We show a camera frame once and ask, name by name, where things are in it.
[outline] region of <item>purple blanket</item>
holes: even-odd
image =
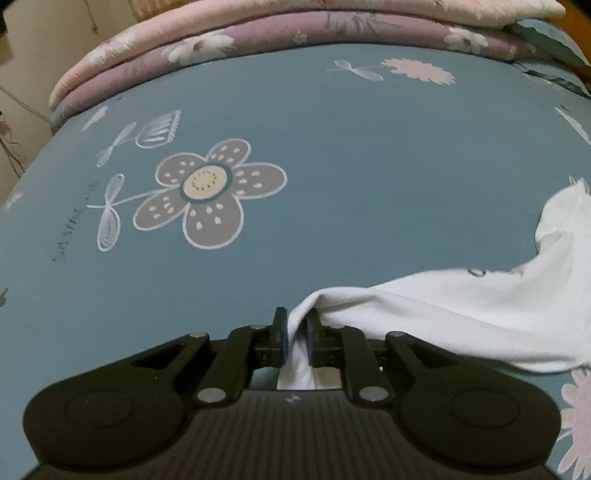
[[[190,65],[328,43],[381,43],[455,50],[495,60],[550,59],[501,30],[465,28],[426,18],[368,12],[313,11],[275,15],[155,48],[80,85],[51,118],[56,132],[71,116],[135,85]]]

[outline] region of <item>ribbed black surface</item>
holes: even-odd
[[[380,410],[342,391],[245,391],[234,405],[202,411],[168,452],[103,474],[42,466],[30,480],[555,480],[543,467],[476,475],[418,451]]]

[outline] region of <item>folded blanket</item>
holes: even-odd
[[[454,50],[495,60],[548,55],[502,30],[468,30],[406,15],[367,12],[301,12],[259,18],[156,48],[98,74],[70,92],[54,112],[55,132],[79,112],[189,65],[284,48],[340,42],[372,42]]]
[[[56,84],[50,108],[93,76],[153,48],[256,17],[322,9],[393,12],[481,27],[564,15],[556,0],[199,0],[133,25],[95,48]]]
[[[555,194],[535,232],[538,256],[511,272],[419,273],[371,288],[326,288],[288,319],[291,352],[278,388],[334,387],[309,366],[296,332],[315,307],[324,325],[383,339],[402,331],[449,351],[557,372],[591,362],[591,196],[584,180]]]

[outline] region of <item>gray flower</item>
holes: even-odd
[[[155,230],[183,215],[183,232],[197,248],[213,250],[232,243],[242,230],[242,200],[279,192],[285,171],[270,163],[246,163],[251,146],[240,138],[215,145],[205,158],[177,153],[156,168],[166,187],[144,201],[134,214],[139,230]]]

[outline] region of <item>silver screw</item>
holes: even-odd
[[[226,398],[226,392],[221,388],[204,388],[197,393],[197,399],[203,403],[218,403]]]
[[[388,390],[382,387],[364,387],[359,390],[359,396],[365,401],[382,401],[388,398]]]

